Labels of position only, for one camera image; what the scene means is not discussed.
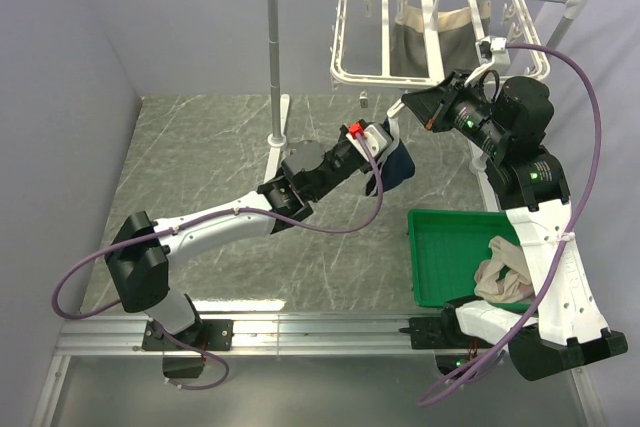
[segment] red component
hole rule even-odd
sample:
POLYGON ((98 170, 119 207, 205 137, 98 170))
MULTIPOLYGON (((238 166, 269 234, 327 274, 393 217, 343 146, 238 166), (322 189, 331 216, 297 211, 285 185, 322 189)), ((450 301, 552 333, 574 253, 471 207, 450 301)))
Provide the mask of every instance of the red component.
POLYGON ((360 122, 354 122, 353 124, 351 124, 349 126, 349 133, 354 139, 356 138, 356 134, 360 134, 364 137, 364 129, 360 125, 360 122))

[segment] vertical metal pole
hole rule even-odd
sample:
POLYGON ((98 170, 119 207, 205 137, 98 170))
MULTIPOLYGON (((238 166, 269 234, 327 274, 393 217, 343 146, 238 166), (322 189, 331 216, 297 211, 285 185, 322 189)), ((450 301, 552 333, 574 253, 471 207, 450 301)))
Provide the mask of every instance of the vertical metal pole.
POLYGON ((267 0, 269 19, 269 78, 271 82, 271 124, 269 136, 271 147, 284 147, 286 138, 280 114, 280 37, 278 31, 278 0, 267 0))
POLYGON ((567 0, 567 3, 565 4, 567 9, 560 19, 560 22, 558 22, 553 34, 551 34, 551 37, 547 42, 547 47, 551 47, 552 49, 556 49, 558 47, 558 44, 560 44, 564 36, 567 34, 569 27, 571 27, 573 21, 578 17, 587 1, 588 0, 567 0))

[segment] marble tile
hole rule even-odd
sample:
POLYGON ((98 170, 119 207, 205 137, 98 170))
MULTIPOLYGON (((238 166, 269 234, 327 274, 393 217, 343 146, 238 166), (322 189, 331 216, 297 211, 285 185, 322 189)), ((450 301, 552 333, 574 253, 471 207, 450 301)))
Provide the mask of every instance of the marble tile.
MULTIPOLYGON (((341 124, 359 118, 382 121, 394 101, 393 96, 381 95, 361 109, 355 96, 293 97, 289 139, 319 140, 328 148, 341 124)), ((104 244, 133 212, 174 217, 255 189, 266 166, 270 119, 267 96, 146 98, 104 244)), ((385 194, 382 211, 369 228, 347 236, 289 229, 239 241, 176 266, 170 273, 172 287, 196 301, 280 300, 287 311, 416 309, 408 211, 483 206, 461 136, 426 133, 409 112, 401 116, 400 128, 417 173, 385 194)), ((375 205, 363 190, 364 177, 352 176, 314 206, 316 213, 308 221, 326 227, 356 225, 375 205)), ((98 262, 83 310, 115 296, 106 266, 98 262)))

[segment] gray cloth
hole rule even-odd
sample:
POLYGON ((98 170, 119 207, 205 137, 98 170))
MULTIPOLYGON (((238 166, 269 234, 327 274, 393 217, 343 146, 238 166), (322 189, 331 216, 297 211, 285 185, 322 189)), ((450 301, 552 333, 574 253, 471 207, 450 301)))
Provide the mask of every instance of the gray cloth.
MULTIPOLYGON (((491 1, 478 0, 482 27, 487 32, 491 16, 491 1)), ((424 45, 422 10, 406 6, 391 30, 391 75, 396 77, 428 77, 424 45)), ((470 8, 440 12, 438 37, 445 77, 455 69, 478 67, 476 37, 471 23, 470 8)))

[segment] floor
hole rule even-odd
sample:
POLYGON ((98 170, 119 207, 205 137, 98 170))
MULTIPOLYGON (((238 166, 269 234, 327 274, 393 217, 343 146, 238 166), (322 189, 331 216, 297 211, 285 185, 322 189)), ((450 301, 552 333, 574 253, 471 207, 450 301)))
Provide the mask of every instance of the floor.
MULTIPOLYGON (((341 124, 359 118, 382 121, 395 100, 374 96, 362 109, 356 96, 294 96, 289 139, 315 139, 329 148, 341 124)), ((110 243, 131 213, 146 210, 152 219, 175 217, 255 189, 266 167, 270 120, 269 99, 262 95, 145 98, 103 244, 110 243)), ((215 302, 213 310, 417 309, 407 213, 483 210, 483 203, 468 168, 469 147, 461 136, 427 133, 409 112, 403 113, 400 128, 416 163, 416 176, 385 194, 382 211, 369 228, 348 236, 289 229, 228 244, 172 266, 172 288, 189 293, 196 302, 215 302)), ((314 206, 316 213, 308 222, 356 225, 375 204, 363 191, 364 177, 353 175, 314 206)), ((83 310, 115 297, 100 261, 83 310)))

